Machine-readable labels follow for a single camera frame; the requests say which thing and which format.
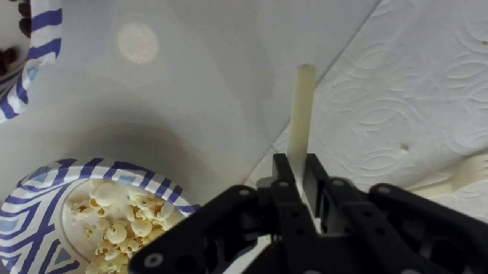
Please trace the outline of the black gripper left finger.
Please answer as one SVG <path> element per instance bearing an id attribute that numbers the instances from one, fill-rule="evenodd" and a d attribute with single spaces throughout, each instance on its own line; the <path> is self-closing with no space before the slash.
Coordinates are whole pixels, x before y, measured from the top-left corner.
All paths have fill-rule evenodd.
<path id="1" fill-rule="evenodd" d="M 319 234 L 302 202 L 286 154 L 273 155 L 272 201 L 277 211 L 273 274 L 330 274 Z"/>

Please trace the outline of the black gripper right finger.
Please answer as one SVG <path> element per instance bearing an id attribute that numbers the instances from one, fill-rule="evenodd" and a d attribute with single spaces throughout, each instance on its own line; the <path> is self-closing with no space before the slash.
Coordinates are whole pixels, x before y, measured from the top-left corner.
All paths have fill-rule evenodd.
<path id="1" fill-rule="evenodd" d="M 331 176 L 315 154 L 307 155 L 304 186 L 342 272 L 423 274 L 423 263 L 382 210 L 351 181 Z"/>

